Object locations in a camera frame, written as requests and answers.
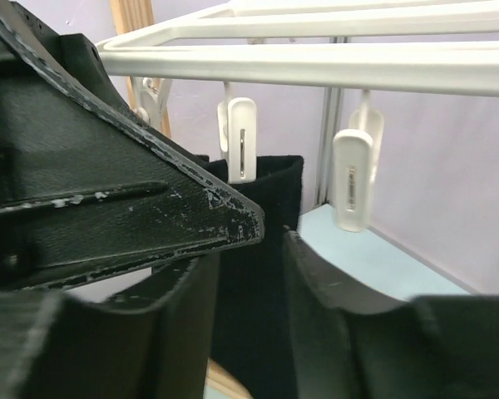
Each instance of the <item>wooden frame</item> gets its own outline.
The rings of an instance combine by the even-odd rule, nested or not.
[[[154,23],[151,0],[110,0],[110,4],[117,35],[135,31],[142,27],[149,27]],[[154,85],[159,86],[159,83],[158,79],[154,80]],[[129,78],[127,78],[127,92],[130,97],[130,107],[135,108],[135,97],[133,96],[131,80]],[[163,115],[163,120],[159,127],[163,135],[171,138],[168,111]]]

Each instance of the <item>hanging clothes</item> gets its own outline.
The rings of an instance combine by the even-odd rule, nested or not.
[[[297,398],[283,268],[285,226],[301,210],[301,156],[262,156],[257,180],[232,185],[264,211],[264,240],[220,256],[210,357],[254,399]],[[227,181],[224,160],[204,165]]]

